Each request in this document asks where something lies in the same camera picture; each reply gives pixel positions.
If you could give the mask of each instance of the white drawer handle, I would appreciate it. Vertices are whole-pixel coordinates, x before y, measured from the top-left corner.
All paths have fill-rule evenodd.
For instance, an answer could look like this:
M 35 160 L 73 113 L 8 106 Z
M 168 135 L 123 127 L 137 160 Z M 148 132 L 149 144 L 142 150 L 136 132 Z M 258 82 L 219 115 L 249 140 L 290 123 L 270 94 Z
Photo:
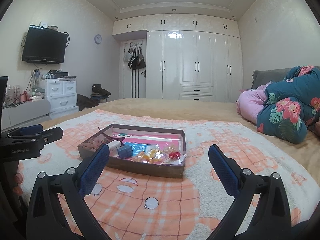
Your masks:
M 60 102 L 60 105 L 65 106 L 68 103 L 68 101 Z

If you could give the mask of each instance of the wardrobe drawer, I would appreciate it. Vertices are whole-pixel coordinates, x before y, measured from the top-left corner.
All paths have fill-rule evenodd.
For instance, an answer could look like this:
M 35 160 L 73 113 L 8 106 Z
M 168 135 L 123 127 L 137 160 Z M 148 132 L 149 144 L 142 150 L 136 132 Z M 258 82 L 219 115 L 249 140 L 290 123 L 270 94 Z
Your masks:
M 62 116 L 68 115 L 68 114 L 74 114 L 74 113 L 77 113 L 77 112 L 79 112 L 79 107 L 78 106 L 74 106 L 74 107 L 70 107 L 70 108 L 67 108 L 67 109 L 63 109 L 63 110 L 52 112 L 52 113 L 49 114 L 49 117 L 51 119 L 56 119 L 56 118 L 59 118 L 59 117 L 62 117 Z
M 63 95 L 62 81 L 48 81 L 45 93 L 46 93 L 46 97 L 62 96 Z
M 184 95 L 180 94 L 180 100 L 192 100 L 192 101 L 204 101 L 204 102 L 211 102 L 212 96 L 204 96 L 204 95 Z
M 50 112 L 62 110 L 65 108 L 76 106 L 77 94 L 49 97 L 47 100 L 51 104 Z
M 213 95 L 212 87 L 180 86 L 181 94 Z
M 63 81 L 63 94 L 75 94 L 76 91 L 76 81 L 75 80 L 67 80 Z

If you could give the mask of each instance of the beige bedspread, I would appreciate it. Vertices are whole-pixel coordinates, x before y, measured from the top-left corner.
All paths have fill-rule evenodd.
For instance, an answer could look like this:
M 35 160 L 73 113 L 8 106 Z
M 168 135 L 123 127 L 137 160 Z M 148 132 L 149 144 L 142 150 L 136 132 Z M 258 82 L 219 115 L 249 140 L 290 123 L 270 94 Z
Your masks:
M 256 131 L 254 124 L 243 119 L 237 113 L 236 104 L 234 103 L 153 100 L 143 98 L 111 101 L 97 107 L 85 109 L 76 114 L 46 121 L 42 123 L 42 125 L 44 129 L 47 129 L 66 120 L 90 113 L 96 109 L 118 114 L 151 116 L 162 119 L 240 122 L 251 130 Z M 308 131 L 306 139 L 302 143 L 294 145 L 277 137 L 262 135 L 299 162 L 320 185 L 320 139 L 317 136 Z

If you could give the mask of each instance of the wall-mounted black television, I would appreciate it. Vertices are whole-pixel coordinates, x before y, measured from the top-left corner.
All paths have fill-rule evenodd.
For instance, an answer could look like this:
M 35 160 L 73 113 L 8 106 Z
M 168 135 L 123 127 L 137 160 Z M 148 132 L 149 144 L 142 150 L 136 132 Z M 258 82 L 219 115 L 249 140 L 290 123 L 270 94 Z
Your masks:
M 22 61 L 38 64 L 63 63 L 67 38 L 65 33 L 30 25 Z

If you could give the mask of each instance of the gray headboard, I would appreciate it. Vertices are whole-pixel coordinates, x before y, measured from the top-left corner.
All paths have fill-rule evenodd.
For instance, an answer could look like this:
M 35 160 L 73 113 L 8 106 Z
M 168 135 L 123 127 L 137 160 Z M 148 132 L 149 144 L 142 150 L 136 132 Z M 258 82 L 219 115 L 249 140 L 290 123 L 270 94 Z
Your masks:
M 253 72 L 252 89 L 257 89 L 261 85 L 267 84 L 269 81 L 282 81 L 291 68 L 273 69 L 273 70 L 255 70 Z

